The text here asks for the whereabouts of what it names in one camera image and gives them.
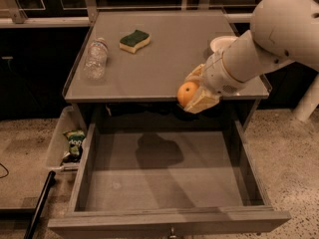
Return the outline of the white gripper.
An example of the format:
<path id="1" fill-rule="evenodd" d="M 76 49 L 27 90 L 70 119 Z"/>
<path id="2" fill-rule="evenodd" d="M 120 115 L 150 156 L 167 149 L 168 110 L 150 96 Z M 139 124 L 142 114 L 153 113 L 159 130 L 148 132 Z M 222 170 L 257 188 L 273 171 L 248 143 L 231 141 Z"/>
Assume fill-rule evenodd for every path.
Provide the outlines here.
<path id="1" fill-rule="evenodd" d="M 202 83 L 184 110 L 198 114 L 219 104 L 220 95 L 230 97 L 245 88 L 245 83 L 236 80 L 223 65 L 223 51 L 214 52 L 205 64 L 199 64 L 184 79 L 186 82 Z"/>

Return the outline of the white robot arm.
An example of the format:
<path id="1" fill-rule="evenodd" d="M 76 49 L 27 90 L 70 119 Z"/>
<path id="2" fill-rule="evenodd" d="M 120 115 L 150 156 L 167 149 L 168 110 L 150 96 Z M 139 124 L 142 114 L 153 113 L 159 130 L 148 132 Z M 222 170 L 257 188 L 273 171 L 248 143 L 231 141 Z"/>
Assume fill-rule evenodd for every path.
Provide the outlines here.
<path id="1" fill-rule="evenodd" d="M 198 85 L 183 109 L 198 114 L 232 97 L 263 74 L 298 62 L 319 71 L 319 4 L 313 0 L 262 0 L 250 29 L 215 50 L 186 78 Z"/>

